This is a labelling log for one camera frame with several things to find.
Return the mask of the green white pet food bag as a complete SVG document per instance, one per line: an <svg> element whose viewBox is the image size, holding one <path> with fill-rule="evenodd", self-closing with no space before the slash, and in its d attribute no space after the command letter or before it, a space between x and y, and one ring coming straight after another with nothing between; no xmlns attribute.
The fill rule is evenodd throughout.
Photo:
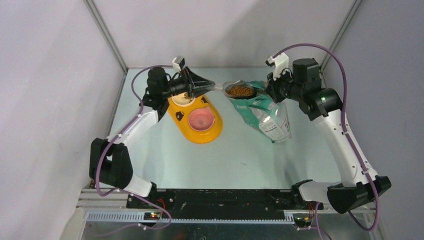
<svg viewBox="0 0 424 240"><path fill-rule="evenodd" d="M273 143L292 137L287 107L284 102L274 103L266 94L264 81L245 82L256 88L257 94L250 99L227 98L245 124L257 130Z"/></svg>

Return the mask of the clear plastic food scoop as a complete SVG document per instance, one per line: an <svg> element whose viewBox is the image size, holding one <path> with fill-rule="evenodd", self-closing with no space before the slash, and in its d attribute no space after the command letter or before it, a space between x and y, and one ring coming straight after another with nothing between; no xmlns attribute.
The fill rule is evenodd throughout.
<svg viewBox="0 0 424 240"><path fill-rule="evenodd" d="M247 100L257 95L257 90L244 81L227 81L213 87L214 91L222 92L227 98L235 100Z"/></svg>

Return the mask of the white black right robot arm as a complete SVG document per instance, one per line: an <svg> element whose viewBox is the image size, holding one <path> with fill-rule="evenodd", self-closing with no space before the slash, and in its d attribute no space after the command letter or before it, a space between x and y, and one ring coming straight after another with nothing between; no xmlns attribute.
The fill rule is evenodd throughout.
<svg viewBox="0 0 424 240"><path fill-rule="evenodd" d="M337 165L340 183L304 180L292 186L291 204L304 209L310 202L329 204L344 214L374 202L391 186L387 176L379 176L367 161L348 127L343 103L332 88L323 88L320 66L314 58L301 58L288 68L288 60L268 59L273 67L267 75L266 93L276 103L285 99L298 102L298 107L323 135Z"/></svg>

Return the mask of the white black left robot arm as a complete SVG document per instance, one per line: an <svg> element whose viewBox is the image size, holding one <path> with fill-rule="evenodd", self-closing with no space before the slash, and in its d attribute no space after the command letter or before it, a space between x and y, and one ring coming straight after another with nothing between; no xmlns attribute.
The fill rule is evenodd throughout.
<svg viewBox="0 0 424 240"><path fill-rule="evenodd" d="M169 107L168 99L180 94L199 97L215 89L215 82L203 78L187 66L177 68L170 76L166 65L154 65L139 71L136 76L147 73L147 87L139 100L135 114L116 133L96 138L90 146L89 177L96 184L106 184L138 195L145 208L153 208L158 194L152 191L154 183L136 175L130 157L131 146L145 132L157 124Z"/></svg>

